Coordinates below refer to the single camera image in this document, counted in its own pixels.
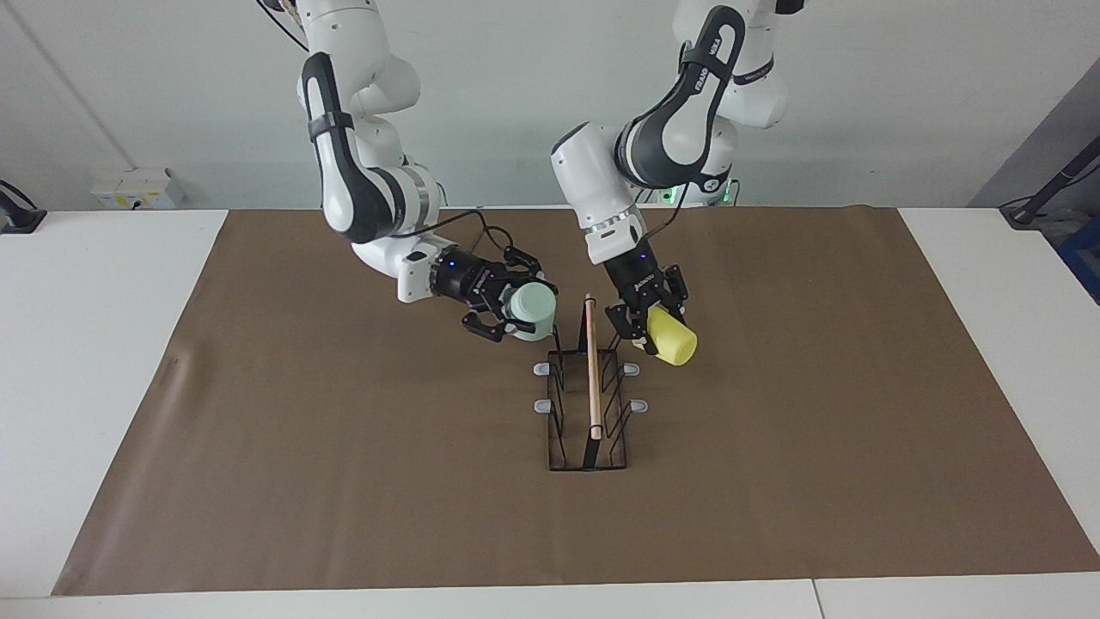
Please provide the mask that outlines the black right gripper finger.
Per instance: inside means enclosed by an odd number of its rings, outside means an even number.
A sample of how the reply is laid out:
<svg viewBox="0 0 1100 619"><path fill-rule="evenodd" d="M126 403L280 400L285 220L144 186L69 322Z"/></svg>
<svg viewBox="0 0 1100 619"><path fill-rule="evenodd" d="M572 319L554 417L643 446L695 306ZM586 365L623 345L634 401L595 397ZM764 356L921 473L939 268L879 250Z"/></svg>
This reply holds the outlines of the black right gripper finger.
<svg viewBox="0 0 1100 619"><path fill-rule="evenodd" d="M462 327L469 333L492 342L501 342L507 334L526 333L528 324L508 316L503 305L480 303L471 306L462 317Z"/></svg>
<svg viewBox="0 0 1100 619"><path fill-rule="evenodd" d="M485 290L506 290L508 287L519 289L530 283L544 285L550 290L559 289L546 278L539 259L514 246L504 250L502 259L490 261L485 270Z"/></svg>

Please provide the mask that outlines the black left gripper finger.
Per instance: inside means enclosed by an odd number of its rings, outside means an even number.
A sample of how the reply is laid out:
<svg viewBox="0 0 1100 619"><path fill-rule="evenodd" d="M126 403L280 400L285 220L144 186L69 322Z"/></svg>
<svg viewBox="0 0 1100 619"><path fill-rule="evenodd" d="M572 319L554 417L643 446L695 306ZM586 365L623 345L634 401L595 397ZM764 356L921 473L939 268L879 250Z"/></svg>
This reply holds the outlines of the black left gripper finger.
<svg viewBox="0 0 1100 619"><path fill-rule="evenodd" d="M620 338L622 341L630 341L636 347L644 350L650 349L648 318L635 312L632 307L626 302L616 302L605 307L605 316L608 317L616 336Z"/></svg>
<svg viewBox="0 0 1100 619"><path fill-rule="evenodd" d="M659 295L659 303L663 306L666 312L671 316L684 316L688 285L685 285L682 270L676 264L670 264L663 269L657 287L657 295Z"/></svg>

